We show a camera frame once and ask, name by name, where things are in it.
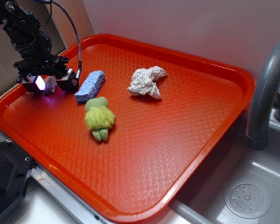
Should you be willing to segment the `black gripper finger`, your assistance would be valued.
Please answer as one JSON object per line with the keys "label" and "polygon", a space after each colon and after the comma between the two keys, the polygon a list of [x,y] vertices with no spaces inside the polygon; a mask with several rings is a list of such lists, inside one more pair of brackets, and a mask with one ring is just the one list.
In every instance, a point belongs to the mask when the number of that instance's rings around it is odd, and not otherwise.
{"label": "black gripper finger", "polygon": [[56,83],[62,91],[77,91],[79,81],[75,79],[76,74],[73,69],[69,69],[67,74],[61,79],[56,79]]}

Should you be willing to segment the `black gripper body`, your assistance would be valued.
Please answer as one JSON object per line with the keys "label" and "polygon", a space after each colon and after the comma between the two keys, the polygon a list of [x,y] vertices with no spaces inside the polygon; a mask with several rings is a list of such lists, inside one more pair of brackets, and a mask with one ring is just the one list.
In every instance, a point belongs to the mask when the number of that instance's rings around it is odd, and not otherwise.
{"label": "black gripper body", "polygon": [[39,65],[33,65],[31,62],[28,63],[26,60],[21,60],[15,62],[14,67],[18,69],[21,77],[26,77],[27,75],[48,75],[63,78],[69,70],[67,66],[68,62],[68,57],[49,55]]}

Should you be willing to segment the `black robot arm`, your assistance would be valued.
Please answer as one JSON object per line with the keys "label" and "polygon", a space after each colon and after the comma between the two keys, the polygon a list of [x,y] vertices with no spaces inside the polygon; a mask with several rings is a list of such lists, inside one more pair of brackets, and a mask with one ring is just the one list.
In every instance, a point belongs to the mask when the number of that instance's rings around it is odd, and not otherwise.
{"label": "black robot arm", "polygon": [[16,82],[28,92],[43,92],[44,75],[55,78],[57,86],[63,91],[76,91],[82,71],[82,60],[74,72],[67,64],[65,56],[51,53],[50,37],[43,32],[43,25],[30,11],[22,9],[15,0],[0,0],[0,26],[9,36],[13,48],[22,60],[15,62],[18,70]]}

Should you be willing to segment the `gripper finger with light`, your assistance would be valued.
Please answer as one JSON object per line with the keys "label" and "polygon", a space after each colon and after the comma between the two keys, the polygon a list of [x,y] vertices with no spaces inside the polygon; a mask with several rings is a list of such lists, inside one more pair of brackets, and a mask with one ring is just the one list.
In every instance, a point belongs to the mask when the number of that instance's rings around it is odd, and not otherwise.
{"label": "gripper finger with light", "polygon": [[31,74],[27,74],[26,76],[19,75],[16,79],[18,84],[22,84],[22,86],[26,89],[27,92],[43,92],[45,89],[45,81],[44,79],[37,75],[33,76]]}

